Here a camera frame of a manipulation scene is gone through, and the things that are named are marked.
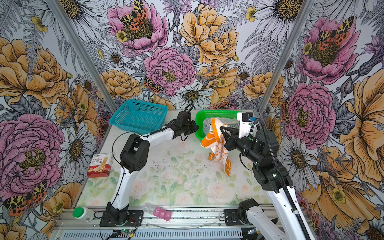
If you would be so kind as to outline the orange white lion towel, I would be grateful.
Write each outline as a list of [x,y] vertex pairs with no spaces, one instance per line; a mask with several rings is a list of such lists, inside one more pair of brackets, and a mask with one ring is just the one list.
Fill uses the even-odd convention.
[[229,159],[229,151],[225,148],[226,140],[224,134],[220,129],[221,127],[227,127],[227,125],[219,118],[207,119],[206,125],[208,125],[209,131],[201,141],[201,146],[211,150],[208,160],[210,162],[221,162],[224,166],[225,174],[230,177],[232,163]]

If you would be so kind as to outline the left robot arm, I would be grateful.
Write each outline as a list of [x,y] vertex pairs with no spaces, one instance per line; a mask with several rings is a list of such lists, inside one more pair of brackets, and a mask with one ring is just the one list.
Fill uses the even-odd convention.
[[129,219],[128,207],[130,193],[133,189],[137,173],[144,168],[151,149],[167,141],[181,136],[189,136],[199,129],[192,120],[191,109],[179,112],[176,119],[163,128],[148,135],[131,134],[120,153],[121,175],[115,196],[108,202],[103,213],[104,220],[122,226]]

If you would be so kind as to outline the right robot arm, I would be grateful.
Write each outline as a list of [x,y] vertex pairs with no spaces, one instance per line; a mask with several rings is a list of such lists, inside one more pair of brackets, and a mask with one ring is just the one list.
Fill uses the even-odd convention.
[[241,156],[252,161],[254,177],[271,198],[283,227],[279,228],[268,218],[254,199],[239,204],[241,221],[253,225],[267,240],[313,240],[314,234],[299,206],[289,173],[276,158],[279,143],[275,134],[260,129],[250,140],[248,136],[240,137],[237,129],[220,129],[226,140],[225,148],[238,150]]

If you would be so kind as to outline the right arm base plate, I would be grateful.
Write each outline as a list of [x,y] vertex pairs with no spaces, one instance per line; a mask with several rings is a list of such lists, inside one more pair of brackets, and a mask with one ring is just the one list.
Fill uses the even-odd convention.
[[247,226],[249,223],[241,220],[237,209],[225,209],[225,224],[226,226]]

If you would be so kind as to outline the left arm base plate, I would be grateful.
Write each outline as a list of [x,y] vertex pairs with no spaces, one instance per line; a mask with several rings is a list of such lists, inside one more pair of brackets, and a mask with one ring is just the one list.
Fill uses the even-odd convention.
[[140,227],[144,212],[142,210],[108,210],[103,213],[101,227]]

